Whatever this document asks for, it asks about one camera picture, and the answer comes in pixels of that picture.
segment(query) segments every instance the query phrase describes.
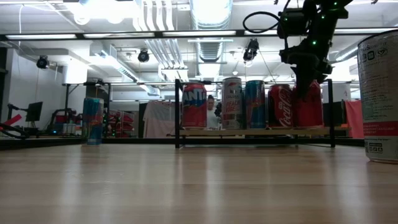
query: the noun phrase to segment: coca-cola can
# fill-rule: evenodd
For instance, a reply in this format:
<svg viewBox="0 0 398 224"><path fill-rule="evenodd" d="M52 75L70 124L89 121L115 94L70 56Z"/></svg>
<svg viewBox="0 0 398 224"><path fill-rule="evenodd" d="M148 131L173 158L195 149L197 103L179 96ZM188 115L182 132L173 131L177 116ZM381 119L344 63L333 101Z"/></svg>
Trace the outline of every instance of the coca-cola can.
<svg viewBox="0 0 398 224"><path fill-rule="evenodd" d="M268 91L268 125L270 128L292 128L292 90L289 85L272 85Z"/></svg>
<svg viewBox="0 0 398 224"><path fill-rule="evenodd" d="M223 80L222 124L224 129L242 129L243 95L240 78L225 78Z"/></svg>
<svg viewBox="0 0 398 224"><path fill-rule="evenodd" d="M293 124L298 128L317 128L323 126L321 86L312 81L307 94L297 94L297 87L292 92Z"/></svg>
<svg viewBox="0 0 398 224"><path fill-rule="evenodd" d="M207 125L206 88L201 83L187 83L182 93L182 127L205 129Z"/></svg>

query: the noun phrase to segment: wooden shelf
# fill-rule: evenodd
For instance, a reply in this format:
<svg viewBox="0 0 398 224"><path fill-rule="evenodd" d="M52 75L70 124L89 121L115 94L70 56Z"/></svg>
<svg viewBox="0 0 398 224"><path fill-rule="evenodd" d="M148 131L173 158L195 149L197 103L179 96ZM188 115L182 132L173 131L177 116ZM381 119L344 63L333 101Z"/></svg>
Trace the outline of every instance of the wooden shelf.
<svg viewBox="0 0 398 224"><path fill-rule="evenodd" d="M349 128L336 127L336 131L345 131ZM180 130L182 136L237 136L237 135L282 135L282 134L329 134L329 128L316 129L249 129L249 130Z"/></svg>

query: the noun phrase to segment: soda can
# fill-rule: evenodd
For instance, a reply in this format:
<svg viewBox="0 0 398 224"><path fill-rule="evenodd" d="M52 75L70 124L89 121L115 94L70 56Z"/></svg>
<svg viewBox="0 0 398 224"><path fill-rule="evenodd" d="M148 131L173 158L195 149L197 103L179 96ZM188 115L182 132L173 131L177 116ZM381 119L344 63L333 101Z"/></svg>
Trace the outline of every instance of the soda can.
<svg viewBox="0 0 398 224"><path fill-rule="evenodd" d="M207 94L204 84L187 83L182 93L182 127L205 129L207 125Z"/></svg>
<svg viewBox="0 0 398 224"><path fill-rule="evenodd" d="M298 128L323 126L321 86L312 81L307 94L299 97L297 87L292 91L293 124Z"/></svg>
<svg viewBox="0 0 398 224"><path fill-rule="evenodd" d="M398 32L365 38L358 44L366 156L398 164Z"/></svg>
<svg viewBox="0 0 398 224"><path fill-rule="evenodd" d="M104 100L85 98L83 103L83 126L81 135L87 140L87 145L102 143Z"/></svg>
<svg viewBox="0 0 398 224"><path fill-rule="evenodd" d="M221 120L227 130L242 129L243 93L240 78L225 78L223 80L223 106Z"/></svg>
<svg viewBox="0 0 398 224"><path fill-rule="evenodd" d="M268 91L269 127L292 128L292 90L289 85L272 85Z"/></svg>
<svg viewBox="0 0 398 224"><path fill-rule="evenodd" d="M245 87L246 127L266 128L266 89L264 81L248 81Z"/></svg>

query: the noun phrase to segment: person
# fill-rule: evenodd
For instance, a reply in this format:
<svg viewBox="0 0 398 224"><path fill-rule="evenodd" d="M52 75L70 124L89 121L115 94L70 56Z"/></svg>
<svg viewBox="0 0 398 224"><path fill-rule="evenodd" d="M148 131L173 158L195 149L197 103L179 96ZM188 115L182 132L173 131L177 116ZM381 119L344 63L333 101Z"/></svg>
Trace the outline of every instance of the person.
<svg viewBox="0 0 398 224"><path fill-rule="evenodd" d="M212 95L207 98L207 128L218 129L219 118L216 116L214 107L215 100Z"/></svg>

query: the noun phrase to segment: coca-cola logo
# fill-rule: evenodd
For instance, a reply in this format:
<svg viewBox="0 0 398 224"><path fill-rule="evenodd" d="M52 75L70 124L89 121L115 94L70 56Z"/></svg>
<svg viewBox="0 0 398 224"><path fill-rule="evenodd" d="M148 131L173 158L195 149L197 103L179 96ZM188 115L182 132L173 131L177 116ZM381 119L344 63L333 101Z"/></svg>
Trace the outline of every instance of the coca-cola logo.
<svg viewBox="0 0 398 224"><path fill-rule="evenodd" d="M283 113L283 117L279 118L279 122L283 127L291 127L292 126L292 95L291 92L280 88L279 89L279 99L280 102L278 104L278 109L280 109Z"/></svg>

